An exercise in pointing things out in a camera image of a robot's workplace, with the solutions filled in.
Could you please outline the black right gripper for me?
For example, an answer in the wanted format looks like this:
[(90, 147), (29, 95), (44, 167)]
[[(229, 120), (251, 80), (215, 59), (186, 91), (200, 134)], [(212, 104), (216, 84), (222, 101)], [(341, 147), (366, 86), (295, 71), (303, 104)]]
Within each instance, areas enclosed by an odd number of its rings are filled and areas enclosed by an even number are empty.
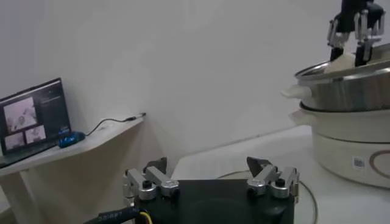
[(384, 26), (385, 11), (374, 0), (343, 0), (341, 12), (330, 21), (328, 28), (330, 61), (336, 60), (344, 53), (349, 33), (355, 31), (355, 66), (366, 65), (371, 60), (373, 45), (382, 39)]

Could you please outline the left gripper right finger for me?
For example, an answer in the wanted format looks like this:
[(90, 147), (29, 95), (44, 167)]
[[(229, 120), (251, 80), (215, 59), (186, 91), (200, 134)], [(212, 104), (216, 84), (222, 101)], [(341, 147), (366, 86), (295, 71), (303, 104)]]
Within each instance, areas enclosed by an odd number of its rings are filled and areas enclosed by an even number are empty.
[(247, 194), (257, 198), (268, 193), (277, 199), (299, 197), (299, 172), (295, 167), (285, 167), (280, 170), (269, 160), (248, 156), (247, 165), (252, 178), (247, 180)]

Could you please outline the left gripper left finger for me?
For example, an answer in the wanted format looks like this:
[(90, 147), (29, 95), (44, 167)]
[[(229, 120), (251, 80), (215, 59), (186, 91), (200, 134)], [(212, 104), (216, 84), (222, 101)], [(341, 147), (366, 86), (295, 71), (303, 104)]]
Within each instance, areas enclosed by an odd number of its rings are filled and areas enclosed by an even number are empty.
[(136, 200), (150, 202), (158, 197), (173, 199), (180, 193), (180, 185), (166, 175), (167, 157), (149, 161), (139, 171), (125, 170), (123, 178), (123, 197), (126, 206), (134, 206)]

